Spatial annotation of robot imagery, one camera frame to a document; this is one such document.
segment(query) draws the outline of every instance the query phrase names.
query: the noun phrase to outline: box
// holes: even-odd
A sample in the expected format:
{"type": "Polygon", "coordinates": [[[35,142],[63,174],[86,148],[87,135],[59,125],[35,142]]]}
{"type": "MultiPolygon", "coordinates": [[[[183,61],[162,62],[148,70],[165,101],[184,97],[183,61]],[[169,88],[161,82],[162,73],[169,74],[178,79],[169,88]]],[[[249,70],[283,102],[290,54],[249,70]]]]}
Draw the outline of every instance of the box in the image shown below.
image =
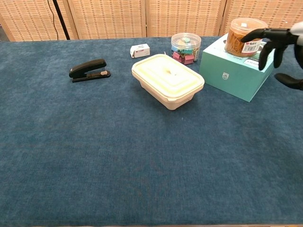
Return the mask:
{"type": "Polygon", "coordinates": [[[265,68],[259,71],[259,54],[265,42],[256,55],[241,58],[225,51],[227,35],[203,50],[199,73],[206,84],[250,102],[274,68],[274,52],[269,54],[265,68]]]}
{"type": "Polygon", "coordinates": [[[139,58],[150,55],[150,47],[147,44],[132,46],[130,50],[132,58],[139,58]]]}
{"type": "Polygon", "coordinates": [[[156,54],[135,63],[132,74],[169,110],[190,101],[204,86],[201,75],[166,54],[156,54]]]}

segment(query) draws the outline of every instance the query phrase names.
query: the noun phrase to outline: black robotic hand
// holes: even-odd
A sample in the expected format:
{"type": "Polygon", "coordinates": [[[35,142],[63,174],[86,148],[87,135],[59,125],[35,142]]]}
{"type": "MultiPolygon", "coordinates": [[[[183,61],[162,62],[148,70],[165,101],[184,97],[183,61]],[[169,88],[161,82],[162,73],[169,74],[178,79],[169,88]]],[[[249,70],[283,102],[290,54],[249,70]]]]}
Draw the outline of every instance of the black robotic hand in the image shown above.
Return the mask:
{"type": "MultiPolygon", "coordinates": [[[[274,67],[278,68],[281,65],[285,49],[292,44],[294,45],[295,58],[303,69],[303,22],[295,24],[291,29],[256,29],[244,36],[241,41],[245,43],[256,38],[267,38],[270,40],[260,53],[259,70],[264,69],[267,57],[273,49],[275,49],[274,67]]],[[[275,78],[289,88],[303,90],[303,79],[294,79],[284,73],[277,73],[275,78]]]]}

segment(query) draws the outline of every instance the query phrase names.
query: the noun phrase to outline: beige food container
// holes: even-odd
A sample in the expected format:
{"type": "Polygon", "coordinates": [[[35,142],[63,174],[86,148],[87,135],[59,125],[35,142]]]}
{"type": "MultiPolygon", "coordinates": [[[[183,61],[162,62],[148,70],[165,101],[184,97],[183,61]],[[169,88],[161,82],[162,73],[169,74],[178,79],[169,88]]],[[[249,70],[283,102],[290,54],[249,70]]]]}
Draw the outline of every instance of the beige food container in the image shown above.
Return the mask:
{"type": "Polygon", "coordinates": [[[190,101],[204,86],[201,75],[165,54],[156,54],[135,63],[132,74],[169,110],[190,101]]]}

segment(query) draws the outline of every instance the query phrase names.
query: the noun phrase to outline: black stapler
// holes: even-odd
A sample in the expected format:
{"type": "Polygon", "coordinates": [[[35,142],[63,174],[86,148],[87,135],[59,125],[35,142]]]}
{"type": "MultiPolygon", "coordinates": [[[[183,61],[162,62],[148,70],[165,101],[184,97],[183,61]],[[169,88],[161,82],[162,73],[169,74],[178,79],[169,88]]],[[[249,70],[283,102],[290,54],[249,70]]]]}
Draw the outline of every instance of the black stapler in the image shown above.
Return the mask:
{"type": "Polygon", "coordinates": [[[104,70],[103,68],[105,66],[106,62],[104,59],[96,59],[72,67],[70,69],[69,75],[70,78],[72,78],[73,82],[84,81],[89,79],[108,78],[110,77],[110,71],[104,70]]]}

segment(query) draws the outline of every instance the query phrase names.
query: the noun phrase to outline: teal box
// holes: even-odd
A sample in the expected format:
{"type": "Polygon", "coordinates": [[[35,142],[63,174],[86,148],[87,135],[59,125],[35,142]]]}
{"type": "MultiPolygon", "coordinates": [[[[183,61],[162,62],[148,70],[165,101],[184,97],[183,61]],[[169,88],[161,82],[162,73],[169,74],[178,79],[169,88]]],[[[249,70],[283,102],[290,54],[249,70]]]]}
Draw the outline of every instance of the teal box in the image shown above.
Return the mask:
{"type": "Polygon", "coordinates": [[[225,51],[227,35],[202,52],[199,73],[206,84],[250,102],[274,68],[274,52],[269,54],[265,68],[259,71],[259,55],[265,42],[253,57],[241,58],[225,51]]]}

